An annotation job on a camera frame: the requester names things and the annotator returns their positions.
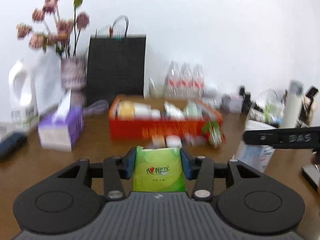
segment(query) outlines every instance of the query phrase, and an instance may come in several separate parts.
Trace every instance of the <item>gray ribbed surface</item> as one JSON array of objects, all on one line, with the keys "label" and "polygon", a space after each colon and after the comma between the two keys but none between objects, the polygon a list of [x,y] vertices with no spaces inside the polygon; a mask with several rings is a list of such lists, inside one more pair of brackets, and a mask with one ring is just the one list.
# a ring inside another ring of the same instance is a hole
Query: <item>gray ribbed surface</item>
[{"label": "gray ribbed surface", "polygon": [[107,203],[96,220],[78,231],[59,236],[23,231],[15,240],[302,240],[293,232],[248,235],[221,221],[210,204],[191,200],[184,192],[160,195],[132,192],[128,199]]}]

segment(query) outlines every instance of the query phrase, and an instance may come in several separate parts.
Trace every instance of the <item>green tissue pack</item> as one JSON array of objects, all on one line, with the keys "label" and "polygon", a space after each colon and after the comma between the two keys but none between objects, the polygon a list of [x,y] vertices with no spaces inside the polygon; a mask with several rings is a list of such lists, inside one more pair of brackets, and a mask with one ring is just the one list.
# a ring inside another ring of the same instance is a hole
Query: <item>green tissue pack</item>
[{"label": "green tissue pack", "polygon": [[180,149],[137,147],[133,190],[142,192],[186,191]]}]

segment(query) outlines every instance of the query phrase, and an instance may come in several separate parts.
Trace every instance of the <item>tissue box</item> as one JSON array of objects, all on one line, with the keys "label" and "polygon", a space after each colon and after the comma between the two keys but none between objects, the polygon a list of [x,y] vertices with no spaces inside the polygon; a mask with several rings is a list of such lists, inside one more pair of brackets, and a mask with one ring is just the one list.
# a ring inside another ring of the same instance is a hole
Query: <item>tissue box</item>
[{"label": "tissue box", "polygon": [[71,107],[64,121],[52,121],[52,114],[47,115],[38,125],[38,134],[43,148],[71,151],[83,130],[82,108]]}]

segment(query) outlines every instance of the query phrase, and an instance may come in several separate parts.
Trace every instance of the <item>white tissue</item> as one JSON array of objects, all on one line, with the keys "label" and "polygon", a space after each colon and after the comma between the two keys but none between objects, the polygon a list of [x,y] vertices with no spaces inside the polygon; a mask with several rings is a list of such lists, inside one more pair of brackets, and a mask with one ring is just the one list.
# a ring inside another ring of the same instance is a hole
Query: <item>white tissue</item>
[{"label": "white tissue", "polygon": [[52,116],[52,122],[65,121],[70,111],[71,90],[69,90],[61,100],[57,111]]}]

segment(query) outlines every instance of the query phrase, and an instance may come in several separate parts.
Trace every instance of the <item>black paper bag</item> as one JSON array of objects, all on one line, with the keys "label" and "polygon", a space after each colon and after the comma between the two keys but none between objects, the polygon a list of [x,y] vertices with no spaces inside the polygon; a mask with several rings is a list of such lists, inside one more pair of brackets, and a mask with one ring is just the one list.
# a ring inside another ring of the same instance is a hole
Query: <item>black paper bag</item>
[{"label": "black paper bag", "polygon": [[116,95],[143,95],[146,37],[120,40],[91,37],[89,44],[87,105]]}]

